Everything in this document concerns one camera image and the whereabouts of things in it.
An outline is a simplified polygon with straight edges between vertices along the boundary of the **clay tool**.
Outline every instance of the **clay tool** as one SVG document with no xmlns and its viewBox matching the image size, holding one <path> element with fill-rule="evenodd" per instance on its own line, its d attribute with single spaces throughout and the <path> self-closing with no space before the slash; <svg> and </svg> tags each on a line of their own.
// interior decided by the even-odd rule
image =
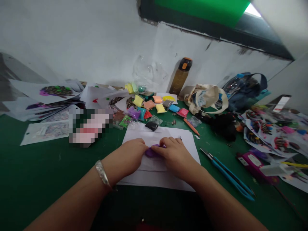
<svg viewBox="0 0 308 231">
<path fill-rule="evenodd" d="M 191 125 L 190 122 L 187 121 L 186 118 L 184 118 L 185 123 L 187 123 L 187 125 L 198 135 L 200 136 L 199 132 Z"/>
</svg>

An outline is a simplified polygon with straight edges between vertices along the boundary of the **pink packaging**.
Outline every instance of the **pink packaging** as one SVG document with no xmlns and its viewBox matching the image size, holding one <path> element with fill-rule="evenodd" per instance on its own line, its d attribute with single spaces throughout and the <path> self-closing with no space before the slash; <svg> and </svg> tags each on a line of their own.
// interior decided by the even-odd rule
<svg viewBox="0 0 308 231">
<path fill-rule="evenodd" d="M 180 115 L 180 116 L 182 116 L 182 117 L 184 117 L 184 118 L 187 117 L 187 114 L 188 114 L 188 113 L 189 113 L 189 111 L 188 111 L 187 109 L 184 109 L 184 108 L 181 108 L 181 109 L 177 112 L 178 115 Z"/>
</svg>

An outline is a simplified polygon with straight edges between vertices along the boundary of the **clear plastic bag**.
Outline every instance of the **clear plastic bag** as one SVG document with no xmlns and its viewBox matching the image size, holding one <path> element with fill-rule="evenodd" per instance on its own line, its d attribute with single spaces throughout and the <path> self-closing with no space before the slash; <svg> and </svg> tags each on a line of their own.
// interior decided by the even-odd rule
<svg viewBox="0 0 308 231">
<path fill-rule="evenodd" d="M 163 120 L 153 115 L 145 126 L 154 132 L 161 125 L 162 122 Z"/>
<path fill-rule="evenodd" d="M 20 146 L 68 137 L 68 124 L 69 120 L 29 124 Z"/>
<path fill-rule="evenodd" d="M 193 126 L 193 127 L 197 127 L 197 126 L 199 126 L 200 124 L 202 124 L 202 121 L 201 120 L 199 120 L 197 117 L 195 117 L 195 116 L 192 116 L 190 119 L 188 119 L 187 120 L 188 122 L 190 122 L 191 123 L 191 125 Z"/>
<path fill-rule="evenodd" d="M 144 91 L 158 92 L 159 85 L 167 79 L 168 74 L 162 65 L 151 58 L 138 56 L 133 66 L 133 78 L 140 93 Z"/>
</svg>

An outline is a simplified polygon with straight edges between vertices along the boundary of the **white wall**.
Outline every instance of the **white wall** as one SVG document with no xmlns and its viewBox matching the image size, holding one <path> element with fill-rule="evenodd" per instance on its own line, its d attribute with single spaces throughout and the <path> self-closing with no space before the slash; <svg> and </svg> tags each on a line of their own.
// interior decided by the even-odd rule
<svg viewBox="0 0 308 231">
<path fill-rule="evenodd" d="M 282 94 L 291 95 L 286 106 L 308 114 L 308 53 L 292 62 L 268 82 L 271 95 L 258 104 L 266 104 Z"/>
<path fill-rule="evenodd" d="M 254 0 L 252 3 L 295 58 L 269 81 L 272 94 L 259 103 L 266 104 L 288 94 L 292 97 L 287 106 L 308 114 L 308 1 Z"/>
<path fill-rule="evenodd" d="M 169 74 L 193 59 L 186 84 L 217 84 L 225 76 L 261 72 L 271 79 L 289 61 L 235 44 L 143 22 L 136 0 L 2 0 L 0 50 L 49 81 L 79 79 L 122 86 L 138 55 L 152 56 Z"/>
<path fill-rule="evenodd" d="M 307 0 L 253 0 L 252 4 L 295 59 L 308 51 Z"/>
<path fill-rule="evenodd" d="M 35 71 L 40 60 L 59 78 L 122 84 L 136 57 L 152 54 L 156 30 L 135 0 L 0 1 L 0 49 Z"/>
</svg>

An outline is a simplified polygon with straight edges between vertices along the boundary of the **purple clay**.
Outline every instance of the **purple clay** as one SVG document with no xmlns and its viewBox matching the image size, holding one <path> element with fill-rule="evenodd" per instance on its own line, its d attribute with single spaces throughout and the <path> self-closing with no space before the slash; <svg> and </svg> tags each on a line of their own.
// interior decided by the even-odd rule
<svg viewBox="0 0 308 231">
<path fill-rule="evenodd" d="M 46 92 L 44 92 L 44 91 L 42 91 L 42 90 L 39 91 L 39 94 L 40 94 L 40 95 L 43 95 L 43 96 L 48 96 L 48 95 L 49 95 L 48 93 L 46 93 Z"/>
<path fill-rule="evenodd" d="M 145 155 L 146 155 L 147 157 L 150 157 L 150 158 L 152 158 L 152 157 L 161 157 L 161 155 L 159 155 L 159 154 L 157 154 L 156 152 L 154 152 L 151 148 L 149 148 L 148 150 L 145 151 Z"/>
<path fill-rule="evenodd" d="M 137 111 L 133 106 L 131 106 L 128 110 L 127 110 L 128 114 L 133 117 L 135 120 L 138 120 L 141 111 Z"/>
</svg>

